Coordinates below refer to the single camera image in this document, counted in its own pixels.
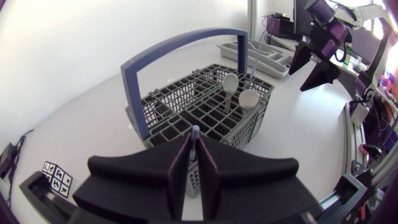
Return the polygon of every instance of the black cable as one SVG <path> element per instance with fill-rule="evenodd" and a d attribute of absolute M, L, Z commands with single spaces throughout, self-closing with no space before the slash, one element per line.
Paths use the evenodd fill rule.
<path fill-rule="evenodd" d="M 270 13 L 263 15 L 263 20 L 261 21 L 261 24 L 265 29 L 264 29 L 264 32 L 260 36 L 259 42 L 261 42 L 262 36 L 264 36 L 264 40 L 267 42 L 267 40 L 265 39 L 267 35 L 264 35 L 264 34 L 268 31 L 268 27 L 266 25 L 264 25 L 264 21 L 267 17 L 270 17 L 271 14 L 274 14 L 274 12 L 270 12 Z"/>
<path fill-rule="evenodd" d="M 266 33 L 266 31 L 267 31 L 267 26 L 265 26 L 264 25 L 264 21 L 265 21 L 265 19 L 267 18 L 268 16 L 264 16 L 264 19 L 261 21 L 261 24 L 262 24 L 262 26 L 264 26 L 264 32 L 261 34 L 261 36 L 260 36 L 260 39 L 259 39 L 259 42 L 261 42 L 261 38 L 262 38 L 262 36 Z"/>
<path fill-rule="evenodd" d="M 347 52 L 346 52 L 346 42 L 344 42 L 343 43 L 343 46 L 344 46 L 344 53 L 343 53 L 343 58 L 342 59 L 338 59 L 337 58 L 337 54 L 336 54 L 336 52 L 335 52 L 335 59 L 338 61 L 338 62 L 344 62 L 344 60 L 346 60 L 346 56 L 347 56 Z"/>
<path fill-rule="evenodd" d="M 24 145 L 26 135 L 31 133 L 32 131 L 33 131 L 33 129 L 26 132 L 25 134 L 23 134 L 21 136 L 21 138 L 19 139 L 18 143 L 12 148 L 12 156 L 14 158 L 14 162 L 11 165 L 10 173 L 8 175 L 8 179 L 10 181 L 10 190 L 8 191 L 8 198 L 6 200 L 6 203 L 8 204 L 9 208 L 11 208 L 12 184 L 14 183 L 14 174 L 15 174 L 15 170 L 17 169 L 17 164 L 19 162 L 19 155 L 20 155 L 22 146 Z"/>
<path fill-rule="evenodd" d="M 348 104 L 351 106 L 353 103 L 367 103 L 370 100 L 352 100 Z"/>

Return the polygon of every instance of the purple robot part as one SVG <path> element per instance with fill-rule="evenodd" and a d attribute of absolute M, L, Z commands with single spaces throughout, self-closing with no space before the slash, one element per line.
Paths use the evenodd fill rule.
<path fill-rule="evenodd" d="M 323 46 L 321 53 L 326 58 L 331 58 L 331 56 L 333 56 L 333 54 L 336 52 L 336 50 L 337 50 L 336 43 L 330 39 L 327 42 L 327 44 L 325 44 L 325 46 Z"/>
<path fill-rule="evenodd" d="M 365 84 L 360 80 L 360 79 L 356 79 L 355 81 L 355 90 L 357 93 L 362 93 L 365 90 L 366 86 Z"/>
<path fill-rule="evenodd" d="M 334 10 L 324 0 L 310 0 L 305 6 L 321 24 L 329 23 L 335 15 Z"/>
<path fill-rule="evenodd" d="M 326 31 L 329 31 L 331 34 L 333 34 L 333 36 L 336 37 L 337 41 L 338 41 L 338 45 L 343 44 L 345 38 L 348 35 L 348 31 L 347 29 L 344 27 L 344 25 L 338 20 L 338 19 L 334 19 L 333 21 L 331 21 L 326 29 Z"/>

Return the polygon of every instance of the spoon handle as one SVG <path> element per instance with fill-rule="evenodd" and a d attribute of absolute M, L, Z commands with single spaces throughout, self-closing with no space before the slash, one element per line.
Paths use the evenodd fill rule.
<path fill-rule="evenodd" d="M 258 50 L 257 50 L 256 58 L 255 58 L 255 60 L 254 60 L 254 63 L 253 63 L 252 69 L 251 69 L 250 78 L 249 78 L 250 81 L 246 84 L 246 87 L 245 87 L 245 89 L 247 89 L 247 90 L 249 89 L 251 80 L 252 80 L 253 77 L 254 77 L 254 72 L 256 71 L 257 63 L 258 63 L 258 61 L 259 61 L 260 51 L 261 51 L 261 45 L 259 46 L 259 48 L 258 48 Z"/>

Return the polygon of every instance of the white spoon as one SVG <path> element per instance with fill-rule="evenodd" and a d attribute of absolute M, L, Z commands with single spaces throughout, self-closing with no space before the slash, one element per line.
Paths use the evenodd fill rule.
<path fill-rule="evenodd" d="M 251 108 L 253 108 L 260 99 L 260 94 L 254 90 L 244 90 L 239 95 L 239 105 L 244 109 L 242 116 L 245 116 Z"/>
<path fill-rule="evenodd" d="M 229 108 L 231 107 L 231 95 L 238 89 L 239 80 L 238 77 L 233 74 L 229 73 L 226 74 L 223 80 L 223 89 L 225 91 L 225 112 L 229 113 Z"/>

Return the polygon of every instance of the purple object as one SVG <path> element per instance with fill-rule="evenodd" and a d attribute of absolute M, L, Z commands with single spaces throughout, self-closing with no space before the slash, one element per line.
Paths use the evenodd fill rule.
<path fill-rule="evenodd" d="M 322 49 L 322 54 L 326 58 L 330 58 L 337 51 L 338 46 L 344 44 L 344 40 L 348 35 L 348 31 L 342 25 L 342 23 L 338 21 L 338 19 L 333 19 L 333 21 L 327 24 L 325 30 L 331 33 L 338 41 L 336 43 L 334 40 L 330 39 Z"/>
<path fill-rule="evenodd" d="M 334 10 L 324 0 L 308 1 L 305 9 L 308 10 L 322 24 L 329 23 L 334 15 Z"/>

